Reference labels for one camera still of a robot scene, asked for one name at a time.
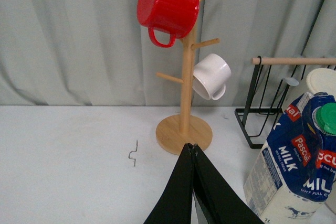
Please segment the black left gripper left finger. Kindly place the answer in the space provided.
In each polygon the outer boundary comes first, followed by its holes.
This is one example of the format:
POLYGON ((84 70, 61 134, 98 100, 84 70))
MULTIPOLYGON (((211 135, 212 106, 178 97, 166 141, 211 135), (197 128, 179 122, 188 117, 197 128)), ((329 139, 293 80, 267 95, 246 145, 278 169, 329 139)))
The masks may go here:
POLYGON ((188 143, 178 157, 166 187, 145 223, 190 223, 194 164, 193 145, 188 143))

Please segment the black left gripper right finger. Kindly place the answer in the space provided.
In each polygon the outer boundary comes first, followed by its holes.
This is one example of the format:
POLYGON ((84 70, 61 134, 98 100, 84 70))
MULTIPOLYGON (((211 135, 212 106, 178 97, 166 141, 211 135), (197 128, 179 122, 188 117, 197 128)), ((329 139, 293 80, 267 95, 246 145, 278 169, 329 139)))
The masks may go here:
POLYGON ((262 223, 196 144, 191 157, 198 223, 262 223))

